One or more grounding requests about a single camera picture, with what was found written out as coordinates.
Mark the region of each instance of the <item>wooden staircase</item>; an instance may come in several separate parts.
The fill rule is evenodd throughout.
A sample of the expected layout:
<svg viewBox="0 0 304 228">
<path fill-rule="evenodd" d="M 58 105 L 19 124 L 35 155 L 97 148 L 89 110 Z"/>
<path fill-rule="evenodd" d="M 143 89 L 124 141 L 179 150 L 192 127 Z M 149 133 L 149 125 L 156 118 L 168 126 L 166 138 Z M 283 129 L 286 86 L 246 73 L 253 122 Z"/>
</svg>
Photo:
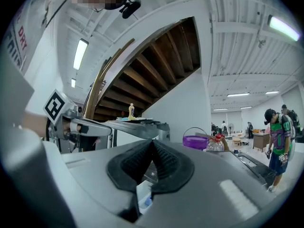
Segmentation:
<svg viewBox="0 0 304 228">
<path fill-rule="evenodd" d="M 200 67 L 200 51 L 192 18 L 176 23 L 155 38 L 108 87 L 93 119 L 99 122 L 135 116 L 161 99 Z"/>
</svg>

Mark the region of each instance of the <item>denim shorts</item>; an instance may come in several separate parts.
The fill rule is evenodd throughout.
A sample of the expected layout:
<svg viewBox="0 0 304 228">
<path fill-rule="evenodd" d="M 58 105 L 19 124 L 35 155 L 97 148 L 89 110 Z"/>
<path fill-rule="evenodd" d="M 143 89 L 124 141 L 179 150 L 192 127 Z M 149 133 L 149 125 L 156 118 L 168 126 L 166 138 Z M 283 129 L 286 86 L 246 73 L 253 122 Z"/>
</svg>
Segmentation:
<svg viewBox="0 0 304 228">
<path fill-rule="evenodd" d="M 286 171 L 287 165 L 288 165 L 288 160 L 285 165 L 281 166 L 281 161 L 279 160 L 280 154 L 276 154 L 272 152 L 271 158 L 270 158 L 270 163 L 269 163 L 269 168 L 274 170 L 276 172 L 276 176 L 279 176 L 283 174 Z"/>
</svg>

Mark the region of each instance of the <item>white ceiling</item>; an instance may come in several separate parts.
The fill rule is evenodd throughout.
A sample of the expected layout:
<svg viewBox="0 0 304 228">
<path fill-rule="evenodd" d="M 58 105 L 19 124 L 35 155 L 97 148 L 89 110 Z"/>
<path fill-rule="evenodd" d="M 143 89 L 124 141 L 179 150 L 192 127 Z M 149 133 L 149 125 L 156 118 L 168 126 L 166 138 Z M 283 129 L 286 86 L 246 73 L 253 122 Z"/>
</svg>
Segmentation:
<svg viewBox="0 0 304 228">
<path fill-rule="evenodd" d="M 68 3 L 62 8 L 58 61 L 65 69 L 62 72 L 64 91 L 73 100 L 85 101 L 103 61 L 113 55 L 112 48 L 118 46 L 122 35 L 147 14 L 179 0 L 141 1 L 141 8 L 128 19 L 123 19 L 117 10 L 97 13 Z M 211 65 L 202 65 L 209 80 L 212 109 L 236 111 L 240 107 L 255 106 L 269 99 L 266 91 L 282 93 L 304 78 L 303 49 L 267 25 L 271 14 L 300 31 L 279 0 L 208 0 L 208 4 L 210 28 L 197 27 L 197 30 L 208 30 L 212 34 Z M 80 38 L 87 39 L 89 46 L 80 70 L 76 71 L 73 61 Z M 202 39 L 199 43 L 200 47 L 206 46 Z M 76 78 L 76 88 L 70 86 L 71 78 Z M 250 92 L 250 95 L 227 98 L 227 94 L 241 92 Z"/>
</svg>

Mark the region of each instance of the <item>concrete floor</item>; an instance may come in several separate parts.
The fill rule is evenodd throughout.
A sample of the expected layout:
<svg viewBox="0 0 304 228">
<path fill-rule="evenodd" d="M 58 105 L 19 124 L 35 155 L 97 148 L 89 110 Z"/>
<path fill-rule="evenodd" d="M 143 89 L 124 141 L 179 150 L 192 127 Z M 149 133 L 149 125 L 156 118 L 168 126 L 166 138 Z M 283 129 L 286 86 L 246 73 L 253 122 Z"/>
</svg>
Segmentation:
<svg viewBox="0 0 304 228">
<path fill-rule="evenodd" d="M 232 140 L 227 140 L 230 150 L 242 151 L 256 160 L 260 161 L 264 165 L 269 165 L 269 159 L 265 155 L 266 148 L 263 152 L 260 149 L 253 148 L 253 139 L 242 139 L 242 142 L 249 142 L 249 145 L 238 146 L 232 144 Z M 273 194 L 277 196 L 281 192 L 293 188 L 296 184 L 299 176 L 304 169 L 304 143 L 295 143 L 295 152 L 293 159 L 288 163 L 287 170 L 283 174 L 282 179 L 278 185 L 276 192 Z"/>
</svg>

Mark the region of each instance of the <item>purple bowl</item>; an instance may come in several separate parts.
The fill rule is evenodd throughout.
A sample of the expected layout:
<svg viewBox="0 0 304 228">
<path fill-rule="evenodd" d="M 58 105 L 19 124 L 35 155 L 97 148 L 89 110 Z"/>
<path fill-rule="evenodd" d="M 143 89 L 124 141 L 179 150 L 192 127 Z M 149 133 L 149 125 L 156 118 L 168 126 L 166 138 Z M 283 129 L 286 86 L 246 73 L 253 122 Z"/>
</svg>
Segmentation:
<svg viewBox="0 0 304 228">
<path fill-rule="evenodd" d="M 209 139 L 195 135 L 184 136 L 182 139 L 182 144 L 193 149 L 204 150 L 209 144 Z"/>
</svg>

